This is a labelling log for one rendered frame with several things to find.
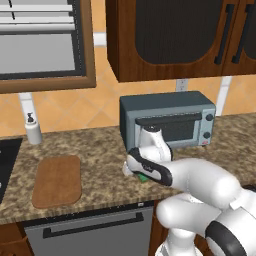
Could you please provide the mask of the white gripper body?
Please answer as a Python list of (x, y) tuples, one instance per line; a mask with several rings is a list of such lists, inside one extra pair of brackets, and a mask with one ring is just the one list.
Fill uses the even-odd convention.
[(124, 162), (122, 172), (125, 176), (132, 176), (133, 172), (129, 169), (127, 162)]

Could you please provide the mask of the brown wooden cutting board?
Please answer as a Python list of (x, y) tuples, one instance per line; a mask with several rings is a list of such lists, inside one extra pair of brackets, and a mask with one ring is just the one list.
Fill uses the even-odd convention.
[(38, 165), (32, 204), (38, 209), (76, 203), (82, 194), (80, 159), (75, 155), (44, 158)]

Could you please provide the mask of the toaster oven glass door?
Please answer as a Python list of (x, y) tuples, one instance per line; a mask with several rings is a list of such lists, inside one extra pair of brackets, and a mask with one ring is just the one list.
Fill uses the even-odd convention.
[(171, 122), (141, 127), (160, 128), (166, 142), (177, 142), (192, 139), (196, 121)]

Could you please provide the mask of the wooden base cupboard front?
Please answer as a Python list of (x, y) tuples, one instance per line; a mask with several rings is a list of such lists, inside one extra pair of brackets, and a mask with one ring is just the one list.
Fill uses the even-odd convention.
[(21, 223), (0, 225), (0, 256), (34, 256)]
[(155, 256), (156, 250), (165, 241), (167, 235), (168, 230), (160, 224), (156, 214), (153, 214), (148, 256)]

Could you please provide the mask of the grey-blue toaster oven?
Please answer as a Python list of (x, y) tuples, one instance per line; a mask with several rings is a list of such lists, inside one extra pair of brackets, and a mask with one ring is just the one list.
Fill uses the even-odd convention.
[[(139, 144), (140, 132), (145, 127), (137, 125), (135, 119), (143, 117), (199, 112), (202, 114), (202, 120), (195, 122), (192, 139), (177, 142), (164, 141), (172, 149), (204, 146), (211, 142), (214, 119), (207, 121), (206, 116), (212, 114), (215, 118), (216, 107), (199, 91), (121, 96), (119, 106), (120, 133), (127, 151)], [(205, 139), (203, 137), (205, 132), (210, 132), (211, 137)]]

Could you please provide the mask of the grey dishwasher front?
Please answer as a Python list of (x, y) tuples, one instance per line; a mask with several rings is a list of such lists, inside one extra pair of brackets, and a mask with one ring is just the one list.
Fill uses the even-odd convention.
[[(65, 214), (22, 223), (35, 256), (148, 256), (153, 201)], [(133, 218), (143, 222), (44, 239), (43, 229), (53, 232)]]

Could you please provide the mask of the white soap dispenser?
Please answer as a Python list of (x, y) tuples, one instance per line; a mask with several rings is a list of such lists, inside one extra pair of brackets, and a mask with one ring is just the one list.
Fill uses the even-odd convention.
[(32, 112), (27, 114), (25, 123), (27, 138), (30, 144), (38, 145), (42, 142), (42, 133), (39, 123), (33, 118)]

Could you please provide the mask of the dark sink basin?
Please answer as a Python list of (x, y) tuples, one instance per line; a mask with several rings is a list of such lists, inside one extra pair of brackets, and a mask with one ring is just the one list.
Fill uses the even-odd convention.
[(0, 140), (0, 204), (22, 143), (22, 138)]

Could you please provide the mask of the wood-framed window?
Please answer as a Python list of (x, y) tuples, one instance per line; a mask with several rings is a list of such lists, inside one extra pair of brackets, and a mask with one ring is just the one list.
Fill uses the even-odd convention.
[(72, 31), (0, 33), (0, 94), (96, 86), (91, 1), (72, 3)]

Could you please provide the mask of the wooden cupboard door, dark glass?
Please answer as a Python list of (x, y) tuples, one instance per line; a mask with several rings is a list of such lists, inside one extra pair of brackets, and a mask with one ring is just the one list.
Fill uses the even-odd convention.
[[(245, 8), (247, 4), (253, 4), (254, 9), (250, 21), (246, 41), (238, 64), (232, 62), (236, 54), (244, 22), (246, 19)], [(239, 0), (236, 17), (233, 22), (232, 33), (222, 69), (223, 75), (250, 75), (256, 74), (256, 0)]]
[(107, 57), (120, 82), (219, 76), (226, 5), (239, 0), (105, 0)]

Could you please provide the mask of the white window blinds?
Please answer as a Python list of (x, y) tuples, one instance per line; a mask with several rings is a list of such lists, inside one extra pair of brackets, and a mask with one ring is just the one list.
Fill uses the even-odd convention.
[(75, 29), (72, 0), (0, 0), (0, 33)]

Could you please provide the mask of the white wall socket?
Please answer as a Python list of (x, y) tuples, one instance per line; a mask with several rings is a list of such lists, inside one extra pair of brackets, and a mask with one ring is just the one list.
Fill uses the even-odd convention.
[(176, 80), (176, 91), (183, 92), (188, 89), (188, 80), (187, 79), (177, 79)]

